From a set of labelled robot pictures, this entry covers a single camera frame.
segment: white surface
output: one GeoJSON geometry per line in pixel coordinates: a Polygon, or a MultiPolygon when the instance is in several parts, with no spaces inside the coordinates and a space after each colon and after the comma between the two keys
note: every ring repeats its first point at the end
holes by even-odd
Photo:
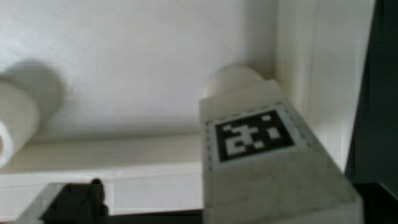
{"type": "Polygon", "coordinates": [[[2,0],[0,73],[36,61],[64,92],[36,140],[197,133],[212,73],[235,63],[274,71],[276,8],[276,0],[2,0]]]}
{"type": "Polygon", "coordinates": [[[29,145],[0,170],[0,221],[16,219],[50,183],[94,178],[112,214],[203,208],[199,135],[29,145]]]}
{"type": "Polygon", "coordinates": [[[203,98],[254,85],[263,80],[260,73],[249,67],[228,66],[208,78],[203,98]]]}
{"type": "Polygon", "coordinates": [[[30,140],[39,127],[39,108],[22,89],[0,82],[0,167],[30,140]]]}
{"type": "Polygon", "coordinates": [[[341,170],[347,165],[373,0],[279,1],[277,81],[341,170]]]}

